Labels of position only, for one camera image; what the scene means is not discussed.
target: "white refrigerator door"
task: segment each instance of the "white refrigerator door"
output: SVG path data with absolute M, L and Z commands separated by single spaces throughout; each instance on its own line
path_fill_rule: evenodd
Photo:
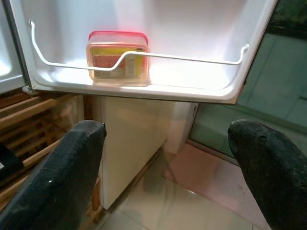
M 37 90 L 236 102 L 277 0 L 10 0 Z M 151 84 L 108 87 L 87 70 L 95 30 L 149 38 Z
M 8 20 L 0 2 L 0 93 L 24 86 Z

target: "wooden slat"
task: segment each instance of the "wooden slat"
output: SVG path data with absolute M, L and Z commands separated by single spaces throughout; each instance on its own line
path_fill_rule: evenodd
M 92 206 L 93 206 L 93 210 L 97 211 L 100 203 L 99 203 L 99 186 L 100 186 L 100 178 L 98 177 L 96 180 L 96 184 L 93 188 L 93 192 L 92 192 Z
M 18 191 L 19 187 L 23 184 L 23 182 L 26 180 L 26 178 L 29 175 L 26 175 L 25 177 L 19 179 L 16 183 L 12 184 L 10 187 L 5 189 L 0 193 L 0 202 L 4 201 L 7 198 L 10 198 L 11 196 L 15 195 Z
M 31 157 L 25 159 L 23 161 L 23 164 L 25 168 L 31 167 L 32 165 L 39 162 L 44 156 L 46 156 L 48 153 L 50 153 L 59 143 L 60 140 L 57 140 L 56 142 L 52 143 L 51 145 L 47 146 L 46 148 L 40 150 L 36 154 L 32 155 Z
M 32 142 L 31 144 L 29 144 L 29 145 L 23 147 L 21 150 L 17 151 L 15 155 L 17 157 L 24 155 L 28 151 L 30 151 L 30 150 L 38 147 L 39 145 L 43 144 L 44 142 L 46 142 L 48 138 L 49 137 L 42 137 L 41 139 L 38 139 L 38 140 Z
M 22 144 L 23 142 L 37 136 L 38 134 L 40 133 L 43 133 L 45 132 L 46 130 L 50 129 L 52 127 L 52 124 L 49 124 L 45 127 L 41 127 L 37 130 L 35 130 L 34 132 L 29 132 L 27 135 L 21 137 L 21 138 L 18 138 L 17 140 L 11 142 L 10 144 L 8 144 L 6 147 L 9 148 L 9 149 L 12 149 L 12 148 L 15 148 L 16 146 Z
M 0 136 L 0 142 L 4 142 L 4 141 L 6 141 L 9 138 L 14 137 L 16 134 L 24 132 L 25 130 L 30 130 L 30 128 L 32 128 L 35 125 L 43 122 L 44 120 L 51 119 L 51 117 L 52 117 L 52 114 L 47 114 L 45 116 L 42 116 L 42 117 L 38 118 L 35 121 L 29 121 L 30 123 L 28 123 L 26 125 L 23 125 L 23 126 L 20 126 L 17 129 L 15 129 L 15 130 L 12 130 L 10 132 L 7 132 L 7 133 L 1 135 Z
M 12 124 L 15 124 L 19 121 L 22 121 L 26 118 L 29 118 L 35 114 L 41 113 L 42 111 L 45 111 L 47 109 L 50 109 L 70 98 L 72 98 L 73 95 L 66 94 L 64 96 L 61 96 L 59 98 L 55 99 L 48 99 L 41 103 L 35 104 L 31 107 L 25 108 L 21 111 L 18 111 L 14 114 L 11 114 L 9 116 L 3 117 L 0 119 L 0 129 L 6 128 L 11 126 Z
M 8 96 L 0 99 L 0 109 L 18 103 L 20 101 L 28 99 L 30 96 L 25 93 L 18 93 L 12 96 Z
M 19 103 L 12 104 L 8 107 L 2 108 L 2 109 L 0 109 L 0 117 L 2 118 L 2 117 L 5 117 L 5 116 L 8 116 L 8 115 L 11 115 L 13 113 L 16 113 L 20 110 L 23 110 L 27 107 L 34 105 L 34 104 L 40 103 L 42 100 L 43 100 L 43 98 L 41 98 L 41 97 L 32 97 L 28 100 L 21 101 Z

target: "wooden rack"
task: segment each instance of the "wooden rack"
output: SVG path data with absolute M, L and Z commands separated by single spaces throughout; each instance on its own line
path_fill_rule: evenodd
M 17 193 L 31 170 L 41 162 L 59 143 L 73 124 L 66 115 L 52 112 L 52 108 L 75 95 L 39 94 L 30 97 L 22 92 L 11 92 L 0 96 L 0 142 L 22 160 L 24 169 L 0 183 L 0 212 Z M 81 230 L 86 230 L 98 220 L 102 208 L 99 204 L 97 178 L 91 202 L 85 213 Z

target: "metal wire rail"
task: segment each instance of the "metal wire rail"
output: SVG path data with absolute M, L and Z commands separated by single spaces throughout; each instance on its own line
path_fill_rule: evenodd
M 42 62 L 44 62 L 48 66 L 56 66 L 56 67 L 64 67 L 64 68 L 73 68 L 73 69 L 88 69 L 88 70 L 98 70 L 98 71 L 113 71 L 115 70 L 122 60 L 128 56 L 128 55 L 137 55 L 137 56 L 147 56 L 147 57 L 155 57 L 155 58 L 168 58 L 168 59 L 177 59 L 177 60 L 186 60 L 186 61 L 197 61 L 197 62 L 206 62 L 206 63 L 214 63 L 214 64 L 223 64 L 223 65 L 240 65 L 245 51 L 248 49 L 249 44 L 246 44 L 243 46 L 240 50 L 240 58 L 238 61 L 214 61 L 214 60 L 204 60 L 199 58 L 192 58 L 192 57 L 185 57 L 185 56 L 177 56 L 177 55 L 168 55 L 168 54 L 156 54 L 156 53 L 147 53 L 147 52 L 139 52 L 139 51 L 126 51 L 123 53 L 120 58 L 117 60 L 115 65 L 110 68 L 102 68 L 102 67 L 91 67 L 91 66 L 75 66 L 75 65 L 69 65 L 69 64 L 63 64 L 63 63 L 56 63 L 56 62 L 50 62 L 47 61 L 42 52 L 40 51 L 35 38 L 35 23 L 31 20 L 29 20 L 29 24 L 31 26 L 31 39 L 32 39 L 32 45 L 41 59 Z

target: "glass panel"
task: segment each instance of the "glass panel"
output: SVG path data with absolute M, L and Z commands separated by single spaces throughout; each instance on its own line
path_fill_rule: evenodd
M 285 133 L 307 153 L 307 1 L 295 2 L 276 7 L 237 104 L 201 103 L 190 139 L 233 157 L 227 129 L 247 119 Z

